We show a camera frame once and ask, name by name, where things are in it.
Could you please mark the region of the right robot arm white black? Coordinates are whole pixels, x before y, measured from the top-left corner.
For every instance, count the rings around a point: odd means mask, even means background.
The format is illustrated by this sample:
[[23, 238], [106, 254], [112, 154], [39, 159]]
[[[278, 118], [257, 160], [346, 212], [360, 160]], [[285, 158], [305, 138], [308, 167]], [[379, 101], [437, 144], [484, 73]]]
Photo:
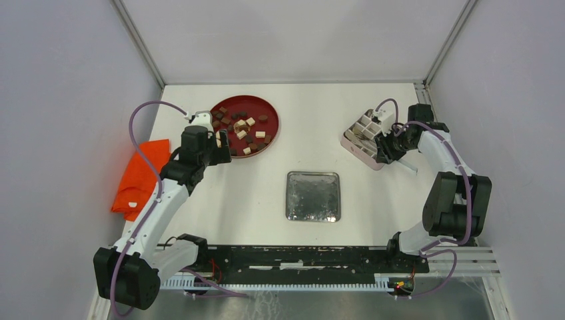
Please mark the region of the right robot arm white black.
[[388, 241], [385, 264], [391, 271], [401, 272], [411, 264], [411, 256], [427, 258], [428, 250], [438, 245], [465, 245], [479, 236], [492, 182], [460, 158], [447, 125], [435, 120], [431, 105], [411, 105], [405, 123], [398, 120], [398, 107], [393, 113], [382, 107], [379, 104], [372, 112], [372, 122], [380, 127], [374, 136], [375, 161], [390, 165], [416, 150], [436, 173], [420, 222]]

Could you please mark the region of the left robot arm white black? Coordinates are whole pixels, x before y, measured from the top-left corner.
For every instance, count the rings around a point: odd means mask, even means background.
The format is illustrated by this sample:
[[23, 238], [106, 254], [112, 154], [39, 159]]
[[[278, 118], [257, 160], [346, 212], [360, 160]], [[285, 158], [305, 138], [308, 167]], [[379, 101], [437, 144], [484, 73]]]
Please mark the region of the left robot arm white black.
[[231, 162], [226, 130], [216, 133], [201, 125], [189, 125], [181, 145], [163, 166], [148, 203], [130, 229], [110, 248], [101, 247], [93, 264], [99, 296], [117, 304], [148, 309], [161, 285], [185, 267], [202, 271], [209, 253], [201, 249], [201, 237], [182, 235], [173, 245], [158, 251], [157, 245], [172, 218], [202, 181], [205, 169]]

